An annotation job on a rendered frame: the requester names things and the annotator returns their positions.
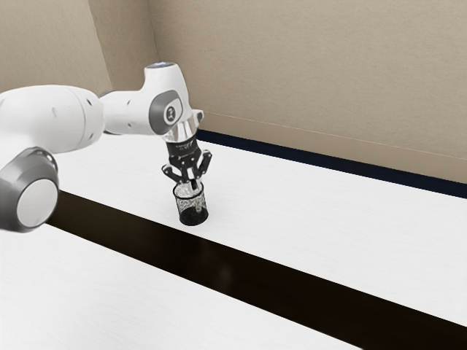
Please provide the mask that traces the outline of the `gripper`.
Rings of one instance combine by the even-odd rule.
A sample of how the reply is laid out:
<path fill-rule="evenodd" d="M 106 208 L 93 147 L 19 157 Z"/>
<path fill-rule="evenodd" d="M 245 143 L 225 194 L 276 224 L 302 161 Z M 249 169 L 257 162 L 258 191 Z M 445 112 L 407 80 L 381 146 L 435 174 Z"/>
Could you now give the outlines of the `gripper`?
<path fill-rule="evenodd" d="M 169 162 L 161 170 L 177 184 L 186 184 L 192 179 L 201 179 L 212 160 L 208 149 L 201 150 L 197 138 L 190 137 L 182 142 L 167 142 Z"/>

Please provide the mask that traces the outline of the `black mesh pen holder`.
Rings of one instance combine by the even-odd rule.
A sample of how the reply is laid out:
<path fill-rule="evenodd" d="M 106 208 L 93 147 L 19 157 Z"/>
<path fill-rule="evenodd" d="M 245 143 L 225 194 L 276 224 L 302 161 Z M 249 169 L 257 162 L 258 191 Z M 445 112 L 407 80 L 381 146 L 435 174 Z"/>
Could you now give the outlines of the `black mesh pen holder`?
<path fill-rule="evenodd" d="M 204 185 L 199 182 L 194 190 L 190 183 L 177 184 L 173 188 L 180 222 L 187 226 L 197 226 L 209 216 L 204 197 Z"/>

